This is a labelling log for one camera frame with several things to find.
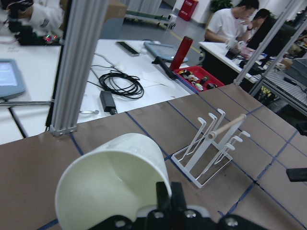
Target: red bin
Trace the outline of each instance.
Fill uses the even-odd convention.
[[[185,0],[181,6],[178,16],[186,21],[191,19],[191,16],[195,10],[198,1]]]

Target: gray box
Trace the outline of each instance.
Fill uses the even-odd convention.
[[[286,74],[307,86],[307,59],[294,59],[290,69],[286,71]]]

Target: red box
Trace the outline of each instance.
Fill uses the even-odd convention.
[[[188,81],[187,79],[185,79],[184,77],[182,77],[179,72],[181,72],[182,70],[187,70],[189,72],[191,72],[195,77],[197,77],[199,80],[195,81],[195,83],[200,83],[202,78],[207,76],[208,80],[202,85],[203,86],[203,90],[207,90],[207,85],[209,83],[211,84],[215,84],[217,85],[217,87],[221,87],[224,84],[221,83],[218,79],[216,79],[212,74],[210,74],[209,72],[207,72],[206,70],[204,70],[202,67],[200,66],[191,66],[191,67],[187,67],[187,68],[181,68],[181,69],[175,69],[174,73],[176,73],[176,75],[178,76],[178,79],[184,83],[186,86],[188,86],[193,92],[201,92],[201,90],[199,90],[195,85],[193,85],[190,81]]]
[[[185,0],[181,6],[178,16],[186,21],[191,19],[191,16],[195,10],[198,1]]]

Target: black hair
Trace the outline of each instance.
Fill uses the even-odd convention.
[[[255,17],[253,18],[253,20],[257,19],[257,18],[266,18],[268,16],[271,15],[271,12],[267,9],[260,9],[258,10],[258,12],[255,14]]]
[[[251,8],[258,9],[259,1],[258,0],[241,0],[241,2],[236,5],[236,7],[246,6],[246,9],[249,10]]]

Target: green plant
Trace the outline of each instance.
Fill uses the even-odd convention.
[[[215,13],[221,9],[231,8],[231,0],[212,0],[210,3],[210,10],[212,13]]]

